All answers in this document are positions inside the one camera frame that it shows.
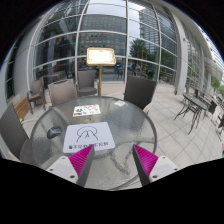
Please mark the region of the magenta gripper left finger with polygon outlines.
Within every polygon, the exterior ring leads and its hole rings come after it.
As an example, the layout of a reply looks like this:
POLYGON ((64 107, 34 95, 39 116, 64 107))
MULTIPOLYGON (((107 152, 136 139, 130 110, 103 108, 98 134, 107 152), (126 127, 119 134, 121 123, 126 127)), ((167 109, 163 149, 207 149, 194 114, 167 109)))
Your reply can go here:
POLYGON ((84 187, 95 155, 94 146, 90 145, 71 156, 59 157, 47 171, 84 187))

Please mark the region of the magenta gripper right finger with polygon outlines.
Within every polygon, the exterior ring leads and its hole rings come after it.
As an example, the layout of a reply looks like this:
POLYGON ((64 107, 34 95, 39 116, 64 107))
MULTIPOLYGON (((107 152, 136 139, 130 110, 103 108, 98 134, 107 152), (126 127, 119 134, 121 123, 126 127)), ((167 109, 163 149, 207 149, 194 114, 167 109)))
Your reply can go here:
POLYGON ((138 145, 133 148, 133 157, 143 186, 179 170, 168 157, 158 157, 138 145))

